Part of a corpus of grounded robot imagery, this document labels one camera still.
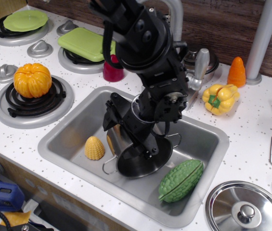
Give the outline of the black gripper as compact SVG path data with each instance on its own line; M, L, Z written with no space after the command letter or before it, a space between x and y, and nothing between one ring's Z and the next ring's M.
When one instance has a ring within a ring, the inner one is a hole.
M127 133L129 139L136 146L141 146L144 158L150 159L152 154L158 153L156 138L151 134L154 124L142 122L133 113L132 103L114 92L106 102L106 113L103 119L103 129L107 131L119 124Z

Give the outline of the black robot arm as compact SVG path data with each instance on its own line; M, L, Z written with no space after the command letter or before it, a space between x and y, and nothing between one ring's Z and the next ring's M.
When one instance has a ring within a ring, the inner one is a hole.
M103 56L111 63L110 43L116 41L118 63L112 67L136 73L144 90L135 104L113 93L107 101L103 128L120 125L133 145L146 157L160 151L156 123L182 118L188 83L182 63L184 42L174 41L165 17L135 0L92 0L92 12L104 21Z

